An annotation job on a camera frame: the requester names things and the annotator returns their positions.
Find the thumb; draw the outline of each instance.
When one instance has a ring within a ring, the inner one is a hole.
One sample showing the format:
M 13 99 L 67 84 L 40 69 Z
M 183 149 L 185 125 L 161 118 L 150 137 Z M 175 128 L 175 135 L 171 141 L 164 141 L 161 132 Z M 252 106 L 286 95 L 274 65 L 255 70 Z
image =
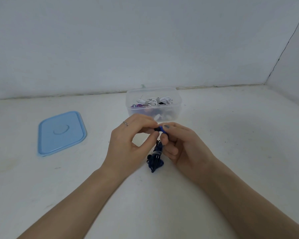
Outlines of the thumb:
M 163 126 L 163 129 L 169 135 L 172 135 L 176 138 L 179 138 L 182 141 L 189 141 L 191 139 L 191 133 L 187 130 L 182 129 L 182 128 L 166 124 L 166 125 Z
M 148 138 L 143 142 L 143 144 L 139 147 L 139 152 L 146 156 L 148 152 L 155 146 L 156 140 L 159 137 L 159 132 L 153 132 Z

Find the forearm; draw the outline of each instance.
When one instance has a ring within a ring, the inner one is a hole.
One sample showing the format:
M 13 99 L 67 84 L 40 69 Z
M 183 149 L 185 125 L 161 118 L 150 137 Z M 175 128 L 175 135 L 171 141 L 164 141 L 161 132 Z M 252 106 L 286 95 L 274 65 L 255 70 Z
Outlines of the forearm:
M 47 212 L 18 239 L 81 239 L 122 179 L 102 169 L 92 173 L 76 190 Z
M 219 160 L 202 189 L 241 238 L 299 238 L 299 225 L 234 174 Z

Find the hand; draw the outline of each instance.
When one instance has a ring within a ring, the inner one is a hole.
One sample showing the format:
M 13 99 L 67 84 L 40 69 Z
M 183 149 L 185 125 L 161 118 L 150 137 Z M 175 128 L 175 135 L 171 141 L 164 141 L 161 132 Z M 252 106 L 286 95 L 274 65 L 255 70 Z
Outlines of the hand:
M 169 135 L 161 135 L 163 154 L 194 183 L 203 182 L 217 158 L 193 130 L 175 122 L 160 125 Z
M 107 174 L 125 179 L 139 168 L 143 159 L 156 144 L 159 132 L 157 122 L 148 116 L 134 114 L 124 123 L 112 131 L 107 156 L 101 169 Z M 132 143 L 133 137 L 140 132 L 150 133 L 146 141 L 140 146 Z

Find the white cable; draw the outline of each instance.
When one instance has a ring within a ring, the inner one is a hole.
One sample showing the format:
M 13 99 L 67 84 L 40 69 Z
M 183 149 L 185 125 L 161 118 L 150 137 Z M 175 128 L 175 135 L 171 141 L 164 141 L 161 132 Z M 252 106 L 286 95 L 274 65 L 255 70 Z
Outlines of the white cable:
M 155 106 L 155 105 L 159 105 L 160 102 L 163 102 L 164 104 L 172 104 L 173 99 L 171 99 L 171 97 L 169 96 L 164 96 L 162 98 L 150 98 L 147 100 L 142 100 L 142 99 L 138 99 L 136 101 L 137 104 L 142 104 L 145 105 L 147 103 L 147 105 L 149 106 Z

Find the right hand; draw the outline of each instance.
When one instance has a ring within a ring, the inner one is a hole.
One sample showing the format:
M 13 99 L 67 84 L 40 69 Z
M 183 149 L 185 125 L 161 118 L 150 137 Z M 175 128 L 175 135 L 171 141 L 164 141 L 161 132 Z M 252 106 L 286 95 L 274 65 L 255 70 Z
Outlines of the right hand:
M 175 122 L 163 123 L 163 154 L 194 183 L 203 183 L 217 158 L 191 129 Z

